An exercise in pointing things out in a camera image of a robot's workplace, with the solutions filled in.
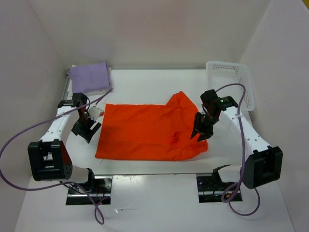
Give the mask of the orange t shirt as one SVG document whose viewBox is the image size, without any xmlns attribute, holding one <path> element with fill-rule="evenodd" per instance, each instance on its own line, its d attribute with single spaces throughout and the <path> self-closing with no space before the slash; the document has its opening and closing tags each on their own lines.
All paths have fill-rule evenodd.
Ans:
<svg viewBox="0 0 309 232">
<path fill-rule="evenodd" d="M 95 157 L 107 160 L 184 161 L 208 150 L 191 138 L 195 104 L 180 91 L 165 105 L 107 104 Z"/>
</svg>

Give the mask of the white t shirt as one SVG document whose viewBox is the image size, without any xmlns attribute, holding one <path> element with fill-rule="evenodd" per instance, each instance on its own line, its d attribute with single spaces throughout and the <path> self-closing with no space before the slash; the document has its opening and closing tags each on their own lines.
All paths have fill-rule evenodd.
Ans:
<svg viewBox="0 0 309 232">
<path fill-rule="evenodd" d="M 73 93 L 73 81 L 71 79 L 69 79 L 69 87 L 68 87 L 68 91 Z M 107 88 L 103 88 L 100 90 L 96 90 L 96 91 L 90 91 L 90 92 L 83 92 L 83 94 L 87 95 L 87 96 L 95 96 L 95 95 L 102 95 L 104 93 L 106 93 L 109 89 L 111 88 L 111 85 Z"/>
</svg>

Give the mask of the purple t shirt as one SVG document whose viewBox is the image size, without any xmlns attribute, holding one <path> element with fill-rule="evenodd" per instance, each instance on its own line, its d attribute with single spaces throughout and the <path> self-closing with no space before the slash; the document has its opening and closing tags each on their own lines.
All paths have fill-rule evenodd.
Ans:
<svg viewBox="0 0 309 232">
<path fill-rule="evenodd" d="M 111 85 L 110 67 L 106 62 L 71 67 L 68 75 L 73 81 L 73 93 L 96 91 Z"/>
</svg>

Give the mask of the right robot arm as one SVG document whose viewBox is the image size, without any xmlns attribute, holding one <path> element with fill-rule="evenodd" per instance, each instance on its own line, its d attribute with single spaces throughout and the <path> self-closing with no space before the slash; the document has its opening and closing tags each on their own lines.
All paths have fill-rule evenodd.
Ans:
<svg viewBox="0 0 309 232">
<path fill-rule="evenodd" d="M 190 138 L 198 135 L 198 142 L 211 138 L 214 125 L 221 122 L 244 145 L 245 162 L 240 171 L 243 184 L 253 189 L 279 180 L 283 151 L 256 132 L 243 117 L 240 103 L 231 96 L 219 97 L 214 89 L 205 91 L 200 98 L 204 112 L 195 114 Z"/>
</svg>

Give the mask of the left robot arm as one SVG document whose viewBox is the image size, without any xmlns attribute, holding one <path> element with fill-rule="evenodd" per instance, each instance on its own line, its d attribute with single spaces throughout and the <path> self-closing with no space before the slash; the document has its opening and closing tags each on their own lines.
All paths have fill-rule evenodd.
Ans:
<svg viewBox="0 0 309 232">
<path fill-rule="evenodd" d="M 66 149 L 70 133 L 80 136 L 89 143 L 101 127 L 97 119 L 104 111 L 96 105 L 90 107 L 88 97 L 74 93 L 72 99 L 62 100 L 57 106 L 57 119 L 37 142 L 28 145 L 28 156 L 32 176 L 36 181 L 68 181 L 85 193 L 96 188 L 94 173 L 89 168 L 72 164 Z"/>
</svg>

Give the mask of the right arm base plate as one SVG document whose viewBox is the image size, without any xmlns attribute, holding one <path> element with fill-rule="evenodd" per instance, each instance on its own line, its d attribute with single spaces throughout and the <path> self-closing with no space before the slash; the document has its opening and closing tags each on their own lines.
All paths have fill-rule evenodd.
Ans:
<svg viewBox="0 0 309 232">
<path fill-rule="evenodd" d="M 233 182 L 223 182 L 216 174 L 199 174 L 196 176 L 199 203 L 221 202 L 223 191 Z"/>
</svg>

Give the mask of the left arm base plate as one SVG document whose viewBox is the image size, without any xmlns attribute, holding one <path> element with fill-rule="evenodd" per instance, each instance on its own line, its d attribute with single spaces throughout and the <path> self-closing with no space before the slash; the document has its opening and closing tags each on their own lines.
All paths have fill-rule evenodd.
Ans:
<svg viewBox="0 0 309 232">
<path fill-rule="evenodd" d="M 66 205 L 91 205 L 92 201 L 99 205 L 111 204 L 112 176 L 96 175 L 91 183 L 80 183 L 86 192 L 76 184 L 66 186 L 68 188 Z"/>
</svg>

